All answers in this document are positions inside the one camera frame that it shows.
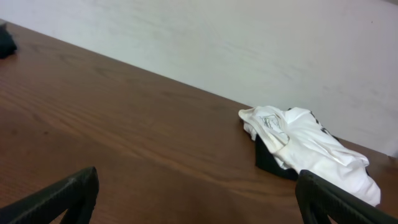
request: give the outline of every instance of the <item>folded white cloth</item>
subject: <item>folded white cloth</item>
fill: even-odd
[[[309,170],[370,205],[380,203],[380,188],[366,173],[368,158],[342,146],[311,111],[259,106],[239,116],[252,140],[258,134],[281,168]]]

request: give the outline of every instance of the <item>wood grain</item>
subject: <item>wood grain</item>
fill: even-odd
[[[86,166],[92,223],[302,223],[295,183],[254,166],[247,106],[10,24],[0,61],[0,206]],[[367,155],[395,217],[397,162]]]
[[[398,153],[388,0],[3,0],[0,17],[245,105],[310,109],[334,135]]]

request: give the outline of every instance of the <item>black object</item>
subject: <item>black object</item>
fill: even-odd
[[[88,224],[98,190],[95,167],[83,169],[0,209],[0,223],[48,224],[68,209],[61,224]]]
[[[309,170],[298,177],[296,198],[304,224],[398,224],[398,220],[349,194]]]
[[[7,32],[6,26],[0,26],[0,59],[12,55],[17,50],[17,46]]]
[[[259,135],[256,136],[256,166],[262,170],[270,172],[271,174],[275,174],[289,180],[297,180],[299,177],[296,170],[292,168],[284,170],[279,167],[274,156],[268,151],[267,146]]]

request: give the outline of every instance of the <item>wooden table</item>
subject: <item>wooden table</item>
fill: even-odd
[[[95,166],[91,223],[302,223],[295,182],[254,166],[245,105],[9,24],[0,61],[0,206]],[[398,165],[369,157],[398,217]]]

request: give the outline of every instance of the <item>white wall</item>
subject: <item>white wall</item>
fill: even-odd
[[[247,105],[308,108],[332,134],[398,149],[398,6],[383,0],[0,0],[0,17]]]

